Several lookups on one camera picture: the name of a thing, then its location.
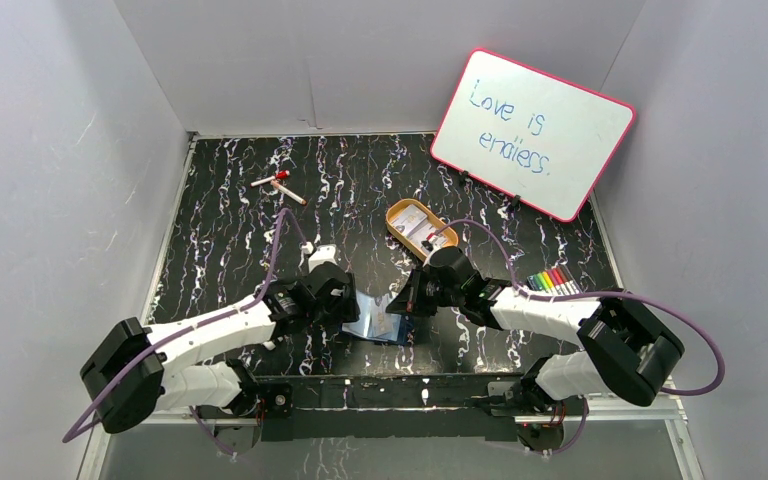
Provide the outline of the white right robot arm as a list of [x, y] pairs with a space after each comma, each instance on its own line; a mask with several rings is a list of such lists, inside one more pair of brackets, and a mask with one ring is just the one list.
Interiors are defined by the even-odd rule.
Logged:
[[513, 283], [484, 277], [457, 247], [445, 247], [412, 270], [387, 305], [391, 314], [428, 318], [455, 308], [471, 323], [528, 331], [577, 346], [537, 360], [505, 392], [537, 414], [574, 396], [613, 393], [650, 405], [684, 354], [684, 345], [642, 302], [618, 292], [594, 300], [540, 301]]

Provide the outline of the silver credit card stack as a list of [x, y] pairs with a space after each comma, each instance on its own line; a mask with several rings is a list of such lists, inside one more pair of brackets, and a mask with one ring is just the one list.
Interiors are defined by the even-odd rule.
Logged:
[[391, 225], [410, 244], [422, 249], [424, 242], [441, 244], [445, 239], [429, 240], [437, 227], [431, 222], [429, 215], [415, 204], [410, 204], [400, 211], [391, 221]]

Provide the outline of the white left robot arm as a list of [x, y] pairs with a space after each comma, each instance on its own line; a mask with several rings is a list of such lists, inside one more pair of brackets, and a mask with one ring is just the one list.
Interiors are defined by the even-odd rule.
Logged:
[[109, 434], [179, 407], [213, 406], [246, 416], [259, 400], [253, 377], [241, 362], [216, 364], [214, 357], [358, 317], [353, 274], [325, 262], [191, 319], [155, 326], [122, 320], [82, 366], [80, 378], [92, 399], [91, 414]]

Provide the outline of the blue leather card holder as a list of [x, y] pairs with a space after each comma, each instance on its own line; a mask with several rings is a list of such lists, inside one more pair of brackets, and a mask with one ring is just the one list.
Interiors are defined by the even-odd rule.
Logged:
[[406, 345], [412, 328], [410, 318], [386, 312], [386, 307], [395, 297], [392, 292], [373, 297], [357, 291], [358, 319], [354, 322], [344, 322], [341, 332], [377, 343]]

